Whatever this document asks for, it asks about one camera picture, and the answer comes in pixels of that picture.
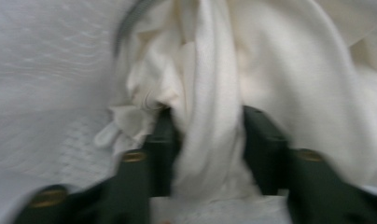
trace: white fabric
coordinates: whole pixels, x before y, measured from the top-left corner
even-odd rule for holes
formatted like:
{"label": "white fabric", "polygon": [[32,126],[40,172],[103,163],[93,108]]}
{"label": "white fabric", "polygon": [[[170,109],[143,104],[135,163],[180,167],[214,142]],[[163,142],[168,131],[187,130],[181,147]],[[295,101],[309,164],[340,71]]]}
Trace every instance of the white fabric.
{"label": "white fabric", "polygon": [[[285,222],[240,159],[252,105],[293,147],[377,186],[377,0],[157,0],[113,62],[135,2],[0,0],[0,168],[88,186],[108,174],[106,148],[138,147],[163,103],[184,148],[157,220]],[[114,122],[95,137],[110,83]]]}
{"label": "white fabric", "polygon": [[[241,160],[242,105],[270,114],[292,147],[323,152],[349,182],[377,186],[377,116],[349,49],[377,26],[372,7],[377,1],[157,1],[121,43],[115,123],[137,144],[159,103],[173,109],[183,139],[176,197],[253,194]],[[368,21],[344,19],[356,15]]]}

